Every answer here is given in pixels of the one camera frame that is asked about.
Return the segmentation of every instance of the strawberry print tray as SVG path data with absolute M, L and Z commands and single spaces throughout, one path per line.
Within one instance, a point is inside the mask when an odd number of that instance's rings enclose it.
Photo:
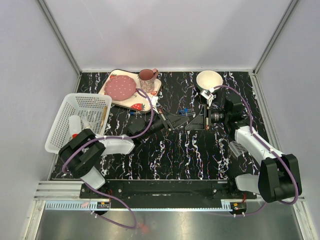
M 109 77 L 107 78 L 107 80 L 103 84 L 101 90 L 99 91 L 99 94 L 105 95 L 105 86 L 106 86 L 107 82 L 111 78 L 113 78 L 114 76 L 117 76 L 117 75 L 126 75 L 126 76 L 129 76 L 130 78 L 133 78 L 133 80 L 136 83 L 136 87 L 140 88 L 138 74 L 132 73 L 129 71 L 123 71 L 120 69 L 116 69 L 110 73 Z M 157 96 L 159 93 L 159 90 L 161 88 L 161 85 L 162 85 L 161 81 L 158 78 L 156 78 L 154 81 L 154 90 L 150 93 L 147 93 L 148 96 L 150 98 L 154 95 Z M 144 98 L 143 96 L 140 96 L 137 92 L 135 92 L 130 98 L 128 98 L 126 100 L 123 100 L 123 101 L 112 100 L 112 103 L 115 105 L 127 108 L 127 109 L 132 109 L 132 110 L 140 111 L 143 113 L 147 113 L 151 110 L 149 101 L 146 98 Z

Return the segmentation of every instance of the perforated basket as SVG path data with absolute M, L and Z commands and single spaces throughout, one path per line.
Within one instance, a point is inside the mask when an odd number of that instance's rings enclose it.
M 71 93 L 65 96 L 45 142 L 45 150 L 49 153 L 58 154 L 59 150 L 71 140 L 69 117 L 72 115 L 85 116 L 89 122 L 95 123 L 92 129 L 95 134 L 104 132 L 111 103 L 111 97 L 102 94 Z M 107 107 L 105 121 L 101 126 L 105 107 Z M 83 129 L 84 124 L 81 121 L 81 130 Z

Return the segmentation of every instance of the pink mug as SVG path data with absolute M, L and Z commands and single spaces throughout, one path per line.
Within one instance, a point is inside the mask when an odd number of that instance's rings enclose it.
M 143 69 L 139 72 L 138 78 L 140 81 L 140 88 L 146 93 L 151 93 L 155 89 L 155 80 L 159 74 L 157 69 Z

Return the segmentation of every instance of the marble pattern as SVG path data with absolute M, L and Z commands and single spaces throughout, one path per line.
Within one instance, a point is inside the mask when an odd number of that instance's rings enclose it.
M 110 73 L 83 73 L 78 92 L 98 93 Z M 198 72 L 160 72 L 162 81 L 158 104 L 171 113 L 177 114 L 184 108 L 193 108 L 200 112 L 200 97 L 196 89 Z M 264 122 L 248 72 L 219 72 L 224 84 L 235 88 L 248 102 L 253 127 L 268 140 Z M 212 108 L 223 106 L 227 89 L 221 89 L 213 100 Z M 110 109 L 106 135 L 126 133 L 126 127 L 132 118 L 148 118 L 144 115 L 130 115 L 130 110 L 113 105 Z M 145 146 L 137 153 L 128 155 L 114 154 L 101 157 L 96 168 L 106 179 L 126 180 L 215 180 L 228 179 L 236 172 L 258 174 L 258 166 L 249 153 L 237 159 L 231 156 L 229 139 L 222 124 L 214 124 L 208 130 L 185 130 L 184 126 L 174 131 L 165 129 L 144 140 Z M 62 161 L 58 159 L 51 179 L 72 179 L 61 172 Z

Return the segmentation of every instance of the gray floor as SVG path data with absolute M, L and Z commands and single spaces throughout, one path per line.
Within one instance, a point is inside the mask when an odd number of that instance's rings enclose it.
M 254 211 L 258 203 L 250 202 Z M 105 217 L 130 225 L 130 214 L 111 211 Z M 128 230 L 86 211 L 45 210 L 37 240 L 302 240 L 293 207 L 272 203 L 244 218 L 208 212 L 136 212 L 139 228 Z

